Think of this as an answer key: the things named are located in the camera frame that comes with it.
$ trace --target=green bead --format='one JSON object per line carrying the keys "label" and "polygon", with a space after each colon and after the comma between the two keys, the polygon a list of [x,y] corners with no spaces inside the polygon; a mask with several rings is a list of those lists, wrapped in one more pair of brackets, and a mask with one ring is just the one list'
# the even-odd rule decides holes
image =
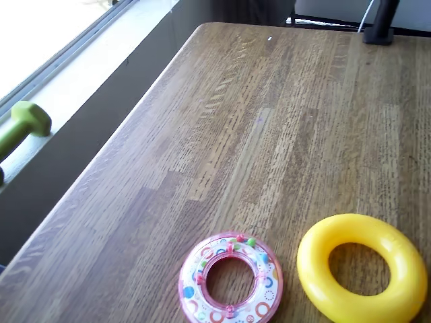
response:
{"label": "green bead", "polygon": [[256,240],[255,240],[255,239],[253,239],[253,238],[248,239],[248,240],[247,240],[247,244],[248,244],[250,247],[254,248],[254,247],[255,247],[255,245],[256,245]]}

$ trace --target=tabletop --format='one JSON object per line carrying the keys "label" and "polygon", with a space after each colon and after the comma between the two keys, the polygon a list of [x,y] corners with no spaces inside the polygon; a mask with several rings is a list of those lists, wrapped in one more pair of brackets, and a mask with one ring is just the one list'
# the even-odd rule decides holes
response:
{"label": "tabletop", "polygon": [[[430,183],[431,39],[205,24],[0,276],[0,318],[186,322],[185,257],[236,230],[282,266],[272,322],[328,322],[298,279],[302,236],[330,215],[371,215],[431,273]],[[226,266],[210,293],[244,298],[249,273]],[[330,267],[363,295],[389,282],[364,246],[337,247]],[[416,318],[429,320],[430,296]]]}

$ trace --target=window frame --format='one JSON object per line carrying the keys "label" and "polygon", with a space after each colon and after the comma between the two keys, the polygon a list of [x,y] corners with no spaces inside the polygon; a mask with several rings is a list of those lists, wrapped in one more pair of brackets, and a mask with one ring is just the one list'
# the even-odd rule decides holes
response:
{"label": "window frame", "polygon": [[18,84],[4,98],[0,99],[0,118],[7,114],[11,107],[20,100],[25,100],[55,76],[71,59],[84,49],[109,24],[113,23],[125,10],[138,0],[120,0],[101,15],[93,24],[74,38],[35,72]]}

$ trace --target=white cable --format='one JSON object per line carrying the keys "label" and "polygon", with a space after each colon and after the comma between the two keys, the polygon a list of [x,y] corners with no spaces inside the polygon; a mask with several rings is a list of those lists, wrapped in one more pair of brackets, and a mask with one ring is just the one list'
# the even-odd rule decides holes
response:
{"label": "white cable", "polygon": [[374,0],[371,0],[370,5],[368,5],[368,8],[366,8],[364,17],[362,18],[361,24],[359,25],[358,33],[361,32],[362,26],[364,25],[364,22],[365,22],[366,15],[368,15],[368,12],[370,11],[370,8],[373,2]]}

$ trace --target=wall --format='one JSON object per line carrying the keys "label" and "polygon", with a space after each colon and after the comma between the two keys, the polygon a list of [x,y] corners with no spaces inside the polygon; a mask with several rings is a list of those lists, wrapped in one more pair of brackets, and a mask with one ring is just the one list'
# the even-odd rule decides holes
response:
{"label": "wall", "polygon": [[[368,4],[367,0],[296,0],[295,8],[299,15],[360,22]],[[372,24],[379,4],[374,0],[366,22]],[[431,31],[431,1],[401,0],[392,26]]]}

